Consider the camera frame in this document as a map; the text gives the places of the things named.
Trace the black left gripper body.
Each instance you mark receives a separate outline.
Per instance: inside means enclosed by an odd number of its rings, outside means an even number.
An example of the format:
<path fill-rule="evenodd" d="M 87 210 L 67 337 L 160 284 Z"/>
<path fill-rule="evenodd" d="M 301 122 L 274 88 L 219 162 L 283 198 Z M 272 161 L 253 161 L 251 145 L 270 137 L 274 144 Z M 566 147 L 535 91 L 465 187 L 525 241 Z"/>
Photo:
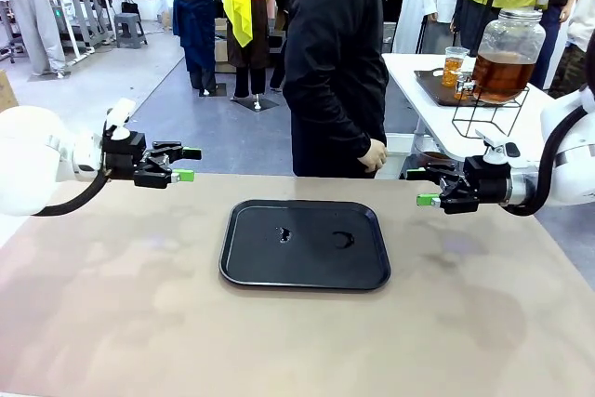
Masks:
<path fill-rule="evenodd" d="M 104 168 L 110 179 L 132 179 L 147 148 L 145 134 L 131 131 L 125 139 L 102 137 Z"/>

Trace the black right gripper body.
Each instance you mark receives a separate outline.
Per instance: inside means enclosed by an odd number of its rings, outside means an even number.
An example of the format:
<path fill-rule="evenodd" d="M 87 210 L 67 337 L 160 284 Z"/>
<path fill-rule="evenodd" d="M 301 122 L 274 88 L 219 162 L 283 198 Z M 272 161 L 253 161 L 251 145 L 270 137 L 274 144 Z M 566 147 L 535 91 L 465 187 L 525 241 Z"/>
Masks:
<path fill-rule="evenodd" d="M 465 205 L 502 204 L 509 196 L 511 166 L 495 165 L 481 155 L 467 157 L 463 165 L 466 185 L 460 187 L 458 199 Z"/>

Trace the plastic cup with orange drink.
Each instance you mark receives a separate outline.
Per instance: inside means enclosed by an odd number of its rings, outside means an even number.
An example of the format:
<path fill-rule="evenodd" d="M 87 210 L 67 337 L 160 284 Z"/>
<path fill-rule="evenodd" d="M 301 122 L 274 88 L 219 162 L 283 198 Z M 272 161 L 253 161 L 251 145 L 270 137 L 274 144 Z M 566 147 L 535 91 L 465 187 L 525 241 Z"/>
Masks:
<path fill-rule="evenodd" d="M 445 61 L 443 65 L 442 85 L 454 87 L 457 82 L 461 67 L 469 50 L 462 46 L 449 46 L 445 49 Z"/>

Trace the glass drink dispenser jar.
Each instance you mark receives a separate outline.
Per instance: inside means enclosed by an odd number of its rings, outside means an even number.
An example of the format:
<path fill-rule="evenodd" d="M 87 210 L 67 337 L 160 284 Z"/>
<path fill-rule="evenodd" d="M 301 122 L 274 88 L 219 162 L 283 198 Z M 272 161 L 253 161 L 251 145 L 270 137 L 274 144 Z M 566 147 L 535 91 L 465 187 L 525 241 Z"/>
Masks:
<path fill-rule="evenodd" d="M 541 18 L 531 8 L 502 9 L 485 27 L 470 79 L 456 84 L 451 99 L 502 105 L 519 97 L 545 41 Z"/>

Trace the person's right hand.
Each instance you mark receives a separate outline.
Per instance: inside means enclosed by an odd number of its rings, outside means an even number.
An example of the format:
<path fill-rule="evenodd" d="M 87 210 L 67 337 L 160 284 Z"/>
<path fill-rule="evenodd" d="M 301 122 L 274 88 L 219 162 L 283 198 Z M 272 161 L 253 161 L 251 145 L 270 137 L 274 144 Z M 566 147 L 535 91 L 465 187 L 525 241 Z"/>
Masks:
<path fill-rule="evenodd" d="M 370 139 L 370 146 L 366 154 L 359 158 L 359 162 L 365 166 L 367 173 L 377 172 L 385 165 L 388 151 L 382 141 Z"/>

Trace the white plastic box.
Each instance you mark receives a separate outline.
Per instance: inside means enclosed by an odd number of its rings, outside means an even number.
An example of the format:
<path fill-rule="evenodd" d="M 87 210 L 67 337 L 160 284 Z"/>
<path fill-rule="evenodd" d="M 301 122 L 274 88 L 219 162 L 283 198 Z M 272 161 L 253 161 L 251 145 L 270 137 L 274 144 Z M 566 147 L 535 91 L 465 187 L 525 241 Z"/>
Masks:
<path fill-rule="evenodd" d="M 419 168 L 419 148 L 422 140 L 423 138 L 417 134 L 389 133 L 388 158 L 382 173 L 388 179 L 404 179 L 408 170 Z"/>

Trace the white side table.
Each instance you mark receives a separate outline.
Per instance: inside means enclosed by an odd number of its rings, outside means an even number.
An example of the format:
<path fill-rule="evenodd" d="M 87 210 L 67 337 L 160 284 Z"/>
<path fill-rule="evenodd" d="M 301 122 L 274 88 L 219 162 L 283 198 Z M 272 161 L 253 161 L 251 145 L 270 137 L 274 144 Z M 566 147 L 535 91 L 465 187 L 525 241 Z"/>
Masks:
<path fill-rule="evenodd" d="M 417 83 L 414 71 L 428 71 L 443 65 L 444 57 L 430 54 L 383 55 L 391 78 L 404 93 L 425 129 L 430 132 L 448 156 L 458 161 L 467 156 L 482 154 L 485 146 L 481 139 L 461 137 L 451 123 L 455 107 L 436 104 Z M 522 107 L 519 119 L 510 134 L 518 146 L 521 156 L 529 161 L 540 158 L 544 140 L 541 133 L 540 114 L 554 99 L 534 86 Z"/>

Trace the brown serving tray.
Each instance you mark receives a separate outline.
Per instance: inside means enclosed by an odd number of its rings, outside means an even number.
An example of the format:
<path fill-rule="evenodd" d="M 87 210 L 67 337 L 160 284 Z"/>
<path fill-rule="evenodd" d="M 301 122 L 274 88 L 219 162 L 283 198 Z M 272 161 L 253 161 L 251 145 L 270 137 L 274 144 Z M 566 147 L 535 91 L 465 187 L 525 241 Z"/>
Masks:
<path fill-rule="evenodd" d="M 446 107 L 482 107 L 483 103 L 473 96 L 472 90 L 456 91 L 456 86 L 443 85 L 443 70 L 414 71 L 417 83 L 438 105 Z"/>

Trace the cardboard box stack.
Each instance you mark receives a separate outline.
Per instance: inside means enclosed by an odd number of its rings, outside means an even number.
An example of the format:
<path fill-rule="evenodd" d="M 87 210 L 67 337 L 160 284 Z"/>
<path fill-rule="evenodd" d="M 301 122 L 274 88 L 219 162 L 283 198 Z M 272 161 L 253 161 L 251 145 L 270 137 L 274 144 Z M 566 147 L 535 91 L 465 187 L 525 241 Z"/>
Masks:
<path fill-rule="evenodd" d="M 215 19 L 215 63 L 217 73 L 235 73 L 235 68 L 228 61 L 226 18 Z"/>

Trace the mannequin in dark blue clothes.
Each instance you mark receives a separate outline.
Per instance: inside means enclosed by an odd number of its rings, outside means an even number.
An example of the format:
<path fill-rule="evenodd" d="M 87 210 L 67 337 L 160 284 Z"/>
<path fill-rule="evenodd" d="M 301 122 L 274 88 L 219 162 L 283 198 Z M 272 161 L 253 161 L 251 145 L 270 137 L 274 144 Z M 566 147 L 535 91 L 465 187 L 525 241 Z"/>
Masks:
<path fill-rule="evenodd" d="M 215 13 L 215 0 L 173 1 L 173 34 L 184 50 L 192 88 L 201 96 L 210 96 L 217 89 Z"/>

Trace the black serving tray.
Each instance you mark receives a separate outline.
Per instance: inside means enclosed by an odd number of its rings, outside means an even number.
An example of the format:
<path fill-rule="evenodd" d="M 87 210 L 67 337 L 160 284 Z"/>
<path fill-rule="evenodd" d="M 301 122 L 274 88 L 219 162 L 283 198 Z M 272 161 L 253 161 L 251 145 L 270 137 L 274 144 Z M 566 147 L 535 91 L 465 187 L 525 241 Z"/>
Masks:
<path fill-rule="evenodd" d="M 355 202 L 247 200 L 230 213 L 219 271 L 239 286 L 368 292 L 390 278 L 376 213 Z"/>

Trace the mannequin with yellow cloth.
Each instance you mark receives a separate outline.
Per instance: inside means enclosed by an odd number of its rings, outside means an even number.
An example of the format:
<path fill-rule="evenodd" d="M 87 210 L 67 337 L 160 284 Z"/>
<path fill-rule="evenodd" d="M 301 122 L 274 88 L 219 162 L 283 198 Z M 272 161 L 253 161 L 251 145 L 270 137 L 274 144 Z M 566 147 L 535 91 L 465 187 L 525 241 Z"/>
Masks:
<path fill-rule="evenodd" d="M 222 0 L 228 19 L 228 63 L 235 68 L 232 100 L 253 112 L 277 104 L 264 98 L 270 54 L 267 0 Z"/>

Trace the person's torso black jacket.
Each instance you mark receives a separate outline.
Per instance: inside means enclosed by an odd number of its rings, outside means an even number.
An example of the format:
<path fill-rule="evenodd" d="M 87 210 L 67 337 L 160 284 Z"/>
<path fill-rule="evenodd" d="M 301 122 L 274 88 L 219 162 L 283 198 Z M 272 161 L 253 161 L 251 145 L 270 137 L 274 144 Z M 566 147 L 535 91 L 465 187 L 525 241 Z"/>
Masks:
<path fill-rule="evenodd" d="M 371 179 L 359 159 L 335 154 L 319 131 L 321 102 L 335 97 L 367 137 L 382 141 L 389 74 L 381 0 L 292 0 L 283 94 L 298 177 Z"/>

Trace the bystander in grey trousers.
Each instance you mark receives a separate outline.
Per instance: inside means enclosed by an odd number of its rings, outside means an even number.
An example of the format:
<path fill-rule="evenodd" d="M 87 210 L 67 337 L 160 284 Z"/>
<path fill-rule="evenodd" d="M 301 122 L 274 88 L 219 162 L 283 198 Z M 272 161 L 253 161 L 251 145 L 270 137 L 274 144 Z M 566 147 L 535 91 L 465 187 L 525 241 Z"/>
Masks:
<path fill-rule="evenodd" d="M 8 0 L 32 64 L 33 75 L 66 73 L 66 59 L 49 0 Z"/>

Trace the bystander in camouflage trousers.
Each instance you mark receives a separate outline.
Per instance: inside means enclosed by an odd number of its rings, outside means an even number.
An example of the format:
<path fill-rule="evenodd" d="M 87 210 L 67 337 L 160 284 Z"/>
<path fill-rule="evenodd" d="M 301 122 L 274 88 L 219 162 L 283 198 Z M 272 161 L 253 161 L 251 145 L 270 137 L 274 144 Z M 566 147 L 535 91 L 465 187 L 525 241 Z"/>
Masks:
<path fill-rule="evenodd" d="M 595 0 L 573 0 L 574 13 L 569 20 L 567 44 L 549 87 L 554 99 L 578 90 L 586 83 L 585 57 L 595 32 Z"/>

